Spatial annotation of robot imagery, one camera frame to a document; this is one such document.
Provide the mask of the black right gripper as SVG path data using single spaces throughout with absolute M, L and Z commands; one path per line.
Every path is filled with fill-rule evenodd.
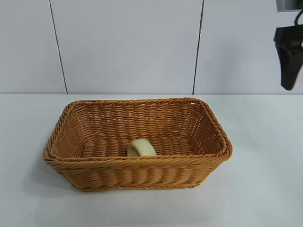
M 286 26 L 276 28 L 274 42 L 278 45 L 294 46 L 303 42 L 303 26 Z M 303 49 L 278 47 L 281 68 L 281 86 L 285 90 L 294 88 L 297 76 L 303 66 Z

